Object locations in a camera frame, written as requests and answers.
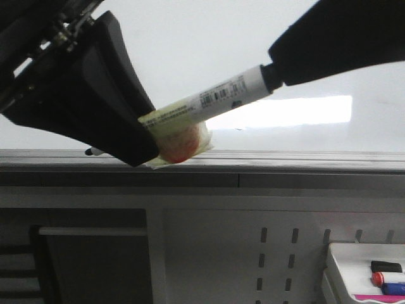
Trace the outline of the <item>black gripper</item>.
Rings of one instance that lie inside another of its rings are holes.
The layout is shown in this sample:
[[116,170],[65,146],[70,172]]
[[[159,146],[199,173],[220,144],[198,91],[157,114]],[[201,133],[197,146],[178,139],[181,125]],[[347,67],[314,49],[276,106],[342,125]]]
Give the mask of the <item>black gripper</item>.
[[[1,1],[1,110],[16,125],[70,137],[136,167],[159,153],[139,122],[154,106],[114,14],[93,21],[101,3]],[[54,49],[64,51],[40,60]],[[12,95],[20,80],[14,71],[29,58],[34,64]]]

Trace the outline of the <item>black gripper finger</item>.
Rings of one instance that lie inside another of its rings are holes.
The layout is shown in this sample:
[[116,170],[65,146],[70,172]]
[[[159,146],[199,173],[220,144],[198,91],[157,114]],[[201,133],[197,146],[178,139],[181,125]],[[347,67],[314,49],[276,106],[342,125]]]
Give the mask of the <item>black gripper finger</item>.
[[288,86],[402,61],[404,1],[318,1],[268,53]]

